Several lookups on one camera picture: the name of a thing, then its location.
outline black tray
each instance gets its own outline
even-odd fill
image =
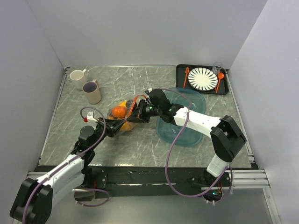
[[[185,81],[185,76],[186,76],[185,71],[186,71],[187,67],[190,68],[189,72],[192,69],[195,69],[195,68],[206,68],[206,69],[212,70],[212,66],[179,64],[179,65],[177,65],[177,87],[182,88],[184,86],[184,81]],[[226,71],[222,71],[222,72],[224,74],[224,78],[220,82],[218,93],[216,93],[215,90],[210,90],[210,91],[197,90],[189,84],[188,80],[186,81],[185,88],[189,89],[189,90],[194,90],[194,91],[197,91],[197,92],[200,92],[200,93],[215,94],[215,95],[226,95],[226,94],[228,94],[228,91],[229,91],[228,90],[228,80],[226,79],[227,73],[226,73]]]

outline plastic bag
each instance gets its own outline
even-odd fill
[[[137,107],[137,98],[138,96],[135,97],[134,100],[129,99],[129,100],[124,100],[121,101],[117,106],[111,108],[108,110],[108,119],[109,120],[116,120],[116,119],[127,119],[133,111]],[[120,132],[125,132],[125,131],[130,131],[132,130],[133,127],[135,127],[137,123],[129,123],[125,122],[124,125],[121,127]]]

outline white wall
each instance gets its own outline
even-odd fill
[[[0,1],[0,223],[38,162],[63,67],[26,1]]]
[[[266,0],[27,0],[63,66],[230,68]]]
[[[268,0],[229,74],[284,224],[299,222],[298,12],[298,0]]]

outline orange fork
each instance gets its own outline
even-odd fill
[[[183,86],[183,88],[185,88],[185,86],[186,86],[186,81],[187,81],[187,78],[188,78],[189,70],[190,70],[189,67],[187,67],[186,70],[185,70],[185,74],[186,74],[186,75],[185,75],[185,81],[184,81],[184,86]]]

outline mug handle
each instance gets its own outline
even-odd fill
[[[96,83],[99,88],[99,82],[96,79],[94,79],[93,82]]]

